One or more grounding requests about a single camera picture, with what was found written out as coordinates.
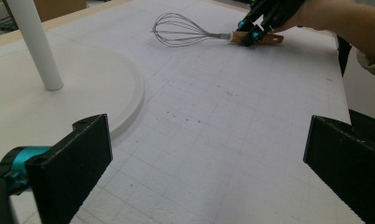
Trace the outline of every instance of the white cylindrical rod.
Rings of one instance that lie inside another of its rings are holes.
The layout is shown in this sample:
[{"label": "white cylindrical rod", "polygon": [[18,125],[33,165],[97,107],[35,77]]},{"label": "white cylindrical rod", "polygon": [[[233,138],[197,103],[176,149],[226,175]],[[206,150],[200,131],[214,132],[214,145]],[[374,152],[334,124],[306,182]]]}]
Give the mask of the white cylindrical rod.
[{"label": "white cylindrical rod", "polygon": [[7,0],[7,4],[30,50],[45,88],[48,91],[62,88],[63,81],[51,53],[34,0]]}]

